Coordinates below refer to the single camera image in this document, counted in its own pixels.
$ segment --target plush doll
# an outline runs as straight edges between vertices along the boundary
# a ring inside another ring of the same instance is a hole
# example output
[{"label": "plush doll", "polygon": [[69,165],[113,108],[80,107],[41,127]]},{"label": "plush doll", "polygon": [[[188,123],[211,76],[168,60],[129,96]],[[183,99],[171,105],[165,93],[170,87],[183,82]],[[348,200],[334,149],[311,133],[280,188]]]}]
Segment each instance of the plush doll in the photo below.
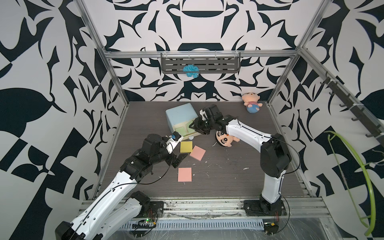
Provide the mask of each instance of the plush doll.
[{"label": "plush doll", "polygon": [[247,111],[249,113],[256,113],[260,110],[259,107],[263,105],[262,103],[257,103],[260,96],[256,93],[246,93],[242,96],[242,99],[244,101],[244,106],[247,106]]},{"label": "plush doll", "polygon": [[233,141],[236,141],[236,142],[240,141],[240,139],[238,139],[237,137],[225,134],[220,131],[216,131],[215,138],[216,138],[216,141],[223,147],[231,147],[232,146],[231,143]]}]

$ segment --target doll head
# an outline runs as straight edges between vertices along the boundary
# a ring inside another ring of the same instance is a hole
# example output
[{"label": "doll head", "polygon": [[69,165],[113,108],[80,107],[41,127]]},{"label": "doll head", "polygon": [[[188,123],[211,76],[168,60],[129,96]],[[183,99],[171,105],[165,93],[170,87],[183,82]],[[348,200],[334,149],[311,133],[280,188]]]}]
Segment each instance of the doll head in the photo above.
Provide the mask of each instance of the doll head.
[{"label": "doll head", "polygon": [[260,96],[257,95],[256,93],[245,93],[242,97],[243,101],[245,103],[248,102],[257,102],[260,99]]},{"label": "doll head", "polygon": [[240,141],[240,139],[238,139],[237,137],[225,134],[220,131],[216,131],[215,138],[217,143],[219,143],[223,147],[231,147],[232,146],[231,143],[233,141],[236,141],[236,142]]}]

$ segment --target wooden tabletop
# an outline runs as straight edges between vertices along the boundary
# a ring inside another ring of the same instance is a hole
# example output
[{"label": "wooden tabletop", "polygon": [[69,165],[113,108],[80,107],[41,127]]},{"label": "wooden tabletop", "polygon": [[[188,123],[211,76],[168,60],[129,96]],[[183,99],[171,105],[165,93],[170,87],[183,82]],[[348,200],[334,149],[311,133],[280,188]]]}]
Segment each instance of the wooden tabletop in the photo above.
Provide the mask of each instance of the wooden tabletop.
[{"label": "wooden tabletop", "polygon": [[[112,158],[103,179],[100,192],[111,182],[125,159],[142,146],[148,134],[169,135],[165,111],[184,102],[130,102],[126,118],[118,137]],[[210,102],[191,102],[196,113],[208,107]],[[276,128],[266,106],[250,114],[242,102],[215,102],[223,115],[238,116],[244,124],[265,133],[275,134]],[[192,182],[178,182],[177,169],[171,167],[164,178],[151,185],[137,185],[133,191],[142,191],[149,197],[259,197],[264,183],[264,172],[260,168],[260,153],[243,141],[233,142],[232,147],[215,144],[213,131],[210,135],[199,135],[193,146],[206,150],[198,161],[186,157],[179,167],[192,168]],[[153,166],[154,174],[148,174],[142,183],[159,179],[168,165],[161,162]],[[285,175],[283,196],[303,196],[296,175]]]}]

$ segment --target pink square pad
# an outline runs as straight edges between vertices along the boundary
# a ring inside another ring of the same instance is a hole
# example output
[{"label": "pink square pad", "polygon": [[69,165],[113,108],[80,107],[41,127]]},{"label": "pink square pad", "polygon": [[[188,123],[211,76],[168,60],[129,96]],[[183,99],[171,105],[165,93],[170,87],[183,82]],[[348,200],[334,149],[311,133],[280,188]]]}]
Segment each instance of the pink square pad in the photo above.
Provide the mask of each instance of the pink square pad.
[{"label": "pink square pad", "polygon": [[192,181],[192,168],[191,167],[179,167],[178,182],[191,182]]},{"label": "pink square pad", "polygon": [[189,154],[191,157],[201,161],[201,159],[203,158],[205,154],[205,150],[198,147],[198,146],[195,146],[192,150],[192,152]]}]

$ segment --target robotic arm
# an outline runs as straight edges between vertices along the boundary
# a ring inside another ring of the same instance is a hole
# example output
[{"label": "robotic arm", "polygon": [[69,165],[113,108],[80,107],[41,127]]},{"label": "robotic arm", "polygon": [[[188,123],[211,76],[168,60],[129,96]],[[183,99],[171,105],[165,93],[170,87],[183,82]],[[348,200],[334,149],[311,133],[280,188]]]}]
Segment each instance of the robotic arm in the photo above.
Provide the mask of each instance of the robotic arm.
[{"label": "robotic arm", "polygon": [[[223,116],[216,105],[200,111],[198,118],[189,126],[197,132],[207,135],[211,130],[222,131],[248,143],[260,152],[260,166],[265,172],[264,188],[257,209],[266,215],[281,211],[280,188],[284,173],[291,161],[284,138],[270,135],[251,128],[230,115]],[[55,230],[57,240],[105,240],[108,239],[126,221],[145,213],[149,209],[150,199],[137,191],[126,200],[123,206],[112,212],[121,199],[128,194],[148,173],[152,173],[154,164],[165,161],[177,168],[188,154],[179,154],[173,150],[182,137],[174,132],[170,137],[150,134],[140,149],[127,158],[120,171],[83,213],[71,223],[62,222]]]},{"label": "robotic arm", "polygon": [[177,158],[173,150],[182,136],[174,132],[170,137],[149,134],[140,149],[127,158],[120,171],[109,186],[100,194],[82,214],[71,223],[62,222],[55,230],[60,240],[101,240],[108,239],[127,220],[145,213],[149,209],[150,199],[140,191],[116,211],[113,211],[121,199],[128,194],[148,173],[152,173],[154,164],[165,161],[177,168],[188,154]]},{"label": "robotic arm", "polygon": [[280,134],[270,135],[251,128],[231,115],[223,116],[216,105],[200,111],[189,126],[207,135],[211,130],[237,137],[260,152],[260,166],[265,173],[258,211],[274,214],[281,206],[281,183],[291,162],[291,155]]}]

